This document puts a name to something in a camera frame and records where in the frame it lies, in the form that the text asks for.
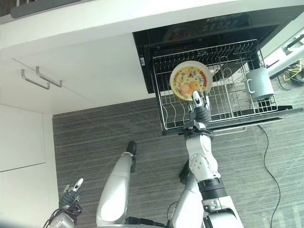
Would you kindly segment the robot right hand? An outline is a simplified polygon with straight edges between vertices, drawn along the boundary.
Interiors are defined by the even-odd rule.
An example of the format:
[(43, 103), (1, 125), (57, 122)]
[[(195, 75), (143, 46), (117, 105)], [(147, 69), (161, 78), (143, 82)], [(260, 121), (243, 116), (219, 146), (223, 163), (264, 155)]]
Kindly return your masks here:
[(188, 103), (189, 118), (194, 121), (194, 125), (198, 129), (207, 128), (211, 121), (211, 111), (209, 96), (204, 91), (203, 93), (195, 90), (191, 95), (192, 101)]

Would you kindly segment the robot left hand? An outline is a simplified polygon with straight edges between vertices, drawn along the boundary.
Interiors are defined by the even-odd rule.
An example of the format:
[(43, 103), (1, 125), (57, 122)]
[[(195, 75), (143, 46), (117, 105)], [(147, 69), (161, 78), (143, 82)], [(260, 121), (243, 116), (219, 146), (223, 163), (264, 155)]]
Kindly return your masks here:
[(67, 185), (62, 196), (59, 199), (59, 208), (60, 209), (68, 209), (73, 206), (79, 200), (78, 191), (82, 186), (84, 179), (80, 178), (74, 185)]

